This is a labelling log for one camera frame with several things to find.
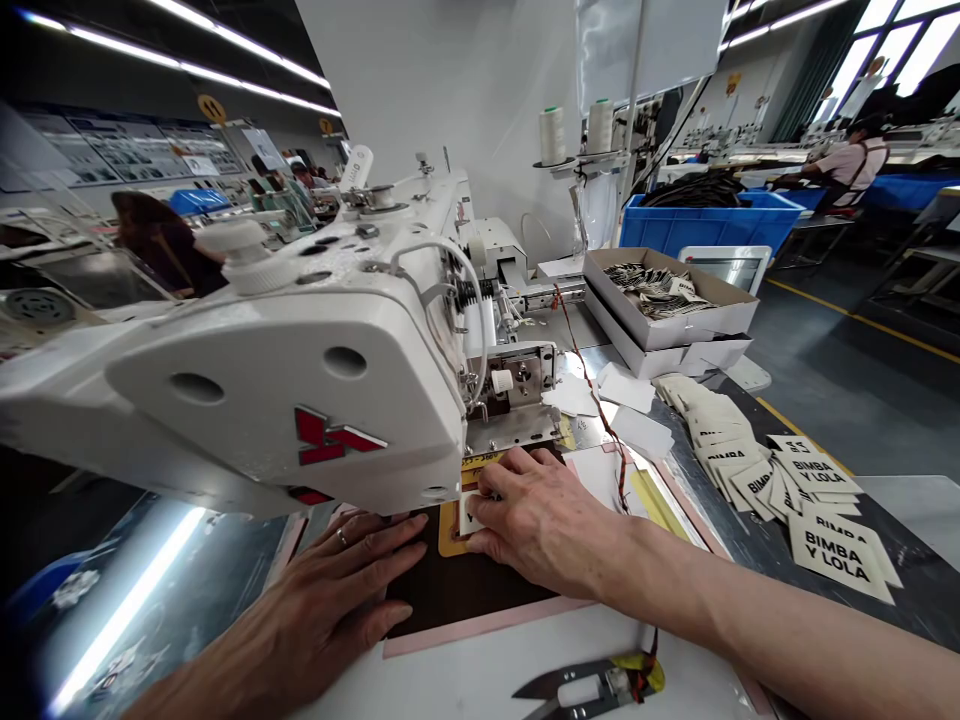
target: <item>yellow floor line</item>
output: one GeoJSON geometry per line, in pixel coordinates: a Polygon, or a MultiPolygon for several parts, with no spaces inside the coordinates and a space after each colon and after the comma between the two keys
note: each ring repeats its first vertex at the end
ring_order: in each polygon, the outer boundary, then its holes
{"type": "Polygon", "coordinates": [[[831,460],[833,460],[833,461],[837,464],[837,467],[839,467],[841,470],[843,470],[847,475],[849,475],[850,477],[853,477],[853,473],[850,472],[850,469],[849,469],[848,467],[846,467],[843,463],[841,463],[839,460],[837,460],[833,455],[831,455],[830,453],[828,453],[828,452],[827,452],[826,450],[824,450],[822,447],[820,447],[819,445],[817,445],[816,441],[815,441],[813,438],[811,438],[809,435],[807,435],[805,432],[803,432],[800,428],[798,428],[796,425],[794,425],[792,422],[790,422],[789,418],[787,418],[785,415],[782,415],[779,410],[777,410],[775,407],[773,407],[773,405],[771,405],[770,403],[768,403],[768,402],[767,402],[766,400],[764,400],[763,398],[757,398],[757,402],[760,403],[761,405],[763,405],[767,410],[769,410],[770,413],[777,418],[777,420],[779,420],[779,421],[782,422],[784,425],[786,425],[788,428],[790,428],[791,430],[793,430],[793,432],[794,432],[795,435],[804,435],[804,436],[810,438],[810,442],[813,443],[814,447],[816,447],[817,450],[819,450],[819,451],[822,452],[824,455],[826,455],[828,458],[830,458],[831,460]]]}
{"type": "Polygon", "coordinates": [[[926,350],[927,352],[933,353],[934,355],[939,355],[944,360],[949,360],[952,363],[957,363],[958,365],[960,365],[960,357],[957,357],[952,353],[948,353],[946,350],[941,350],[938,347],[934,347],[933,345],[929,345],[925,342],[921,342],[920,340],[917,340],[916,338],[912,338],[909,335],[904,335],[902,332],[892,330],[891,328],[888,328],[886,325],[881,325],[880,323],[874,322],[873,320],[870,320],[869,318],[865,318],[862,315],[855,315],[851,313],[849,310],[843,309],[839,305],[834,305],[833,303],[827,302],[826,300],[821,300],[816,295],[805,293],[803,292],[803,290],[797,290],[795,287],[791,287],[790,285],[785,285],[784,283],[778,282],[777,280],[770,280],[768,278],[767,282],[770,283],[771,285],[776,285],[778,288],[783,288],[784,290],[792,292],[795,295],[799,295],[800,297],[806,298],[807,300],[812,300],[813,302],[823,305],[824,307],[828,307],[831,310],[840,313],[841,315],[846,315],[851,320],[862,322],[864,325],[869,325],[870,327],[876,330],[879,330],[880,332],[885,332],[887,333],[887,335],[891,335],[897,338],[898,340],[903,340],[904,342],[908,342],[911,345],[914,345],[920,348],[921,350],[926,350]]]}

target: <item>blue plastic bin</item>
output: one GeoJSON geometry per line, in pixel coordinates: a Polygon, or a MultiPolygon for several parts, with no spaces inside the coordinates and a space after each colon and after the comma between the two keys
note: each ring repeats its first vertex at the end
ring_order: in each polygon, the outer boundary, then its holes
{"type": "Polygon", "coordinates": [[[823,196],[827,194],[827,189],[787,190],[786,192],[776,194],[790,202],[795,202],[797,205],[803,205],[807,210],[816,210],[817,205],[823,200],[823,196]]]}
{"type": "Polygon", "coordinates": [[[688,245],[769,245],[777,254],[806,208],[776,193],[740,193],[748,208],[639,207],[634,195],[624,211],[621,247],[648,247],[679,257],[688,245]]]}
{"type": "Polygon", "coordinates": [[[942,188],[960,185],[958,175],[880,175],[861,205],[890,210],[923,210],[942,188]]]}

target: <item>yellow circular sign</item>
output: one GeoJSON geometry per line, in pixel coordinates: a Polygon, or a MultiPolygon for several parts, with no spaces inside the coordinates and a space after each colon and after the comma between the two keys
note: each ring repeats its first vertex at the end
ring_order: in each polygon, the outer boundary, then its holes
{"type": "Polygon", "coordinates": [[[223,109],[223,105],[210,95],[200,95],[197,97],[197,105],[200,106],[200,112],[202,112],[210,122],[223,125],[227,121],[227,111],[223,109]]]}

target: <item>sewing machine logo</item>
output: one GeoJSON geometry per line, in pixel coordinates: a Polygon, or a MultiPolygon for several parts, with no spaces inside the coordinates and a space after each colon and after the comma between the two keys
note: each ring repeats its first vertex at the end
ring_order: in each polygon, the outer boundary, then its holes
{"type": "Polygon", "coordinates": [[[357,452],[373,452],[387,447],[383,440],[362,433],[349,425],[330,425],[330,418],[309,408],[293,410],[297,425],[297,437],[310,447],[300,450],[300,465],[313,465],[327,460],[336,460],[347,454],[347,449],[357,452]]]}

